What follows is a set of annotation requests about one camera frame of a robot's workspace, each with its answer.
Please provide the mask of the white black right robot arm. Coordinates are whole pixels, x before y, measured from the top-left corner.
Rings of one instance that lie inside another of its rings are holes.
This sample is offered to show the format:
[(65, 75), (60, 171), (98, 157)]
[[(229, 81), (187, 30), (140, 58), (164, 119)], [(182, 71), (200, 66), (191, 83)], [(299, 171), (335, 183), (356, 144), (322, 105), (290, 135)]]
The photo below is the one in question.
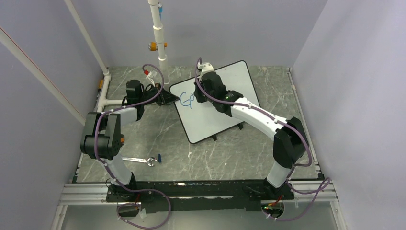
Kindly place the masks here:
[(300, 119), (276, 116), (250, 102), (244, 95), (227, 90), (221, 77), (214, 71), (195, 76), (195, 94), (199, 103), (210, 102), (217, 112), (246, 122), (273, 141), (274, 164), (266, 177), (264, 194), (270, 199), (282, 193), (297, 161), (305, 154), (311, 155)]

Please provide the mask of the white whiteboard black frame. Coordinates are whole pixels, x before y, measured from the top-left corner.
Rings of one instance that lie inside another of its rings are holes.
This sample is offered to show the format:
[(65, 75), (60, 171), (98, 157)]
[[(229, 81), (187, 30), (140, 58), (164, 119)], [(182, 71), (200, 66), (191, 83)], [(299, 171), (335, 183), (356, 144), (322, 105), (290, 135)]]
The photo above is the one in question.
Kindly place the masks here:
[[(215, 72), (221, 77), (228, 90), (237, 91), (255, 105), (260, 106), (246, 61), (240, 60), (217, 68)], [(180, 98), (175, 102), (175, 107), (191, 144), (210, 138), (242, 122), (218, 112), (210, 102), (197, 102), (193, 95), (195, 91), (194, 70), (191, 76), (169, 88), (170, 93)]]

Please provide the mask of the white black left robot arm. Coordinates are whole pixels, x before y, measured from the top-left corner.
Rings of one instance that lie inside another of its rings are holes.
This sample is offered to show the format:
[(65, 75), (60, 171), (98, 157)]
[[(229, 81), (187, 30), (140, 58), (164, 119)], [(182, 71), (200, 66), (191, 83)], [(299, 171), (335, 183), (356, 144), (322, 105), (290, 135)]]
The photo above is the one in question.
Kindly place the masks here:
[(130, 80), (126, 83), (126, 96), (120, 108), (108, 113), (87, 114), (80, 143), (81, 152), (107, 169), (112, 186), (120, 186), (118, 194), (123, 200), (134, 200), (138, 188), (134, 174), (125, 166), (119, 154), (124, 144), (121, 127), (139, 121), (145, 105), (166, 105), (178, 100), (178, 96), (163, 89), (159, 83), (144, 86), (139, 80)]

